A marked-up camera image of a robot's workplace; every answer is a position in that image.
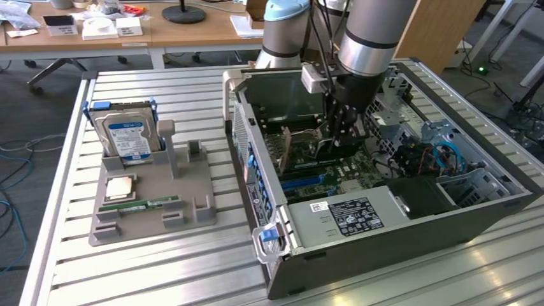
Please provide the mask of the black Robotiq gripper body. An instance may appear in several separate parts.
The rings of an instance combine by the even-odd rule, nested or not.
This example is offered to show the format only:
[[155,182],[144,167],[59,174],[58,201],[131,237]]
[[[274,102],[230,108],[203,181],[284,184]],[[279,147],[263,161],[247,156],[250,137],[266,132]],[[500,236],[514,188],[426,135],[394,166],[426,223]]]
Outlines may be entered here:
[[364,112],[375,102],[375,96],[384,83],[384,73],[375,76],[356,74],[338,76],[332,98],[340,104]]

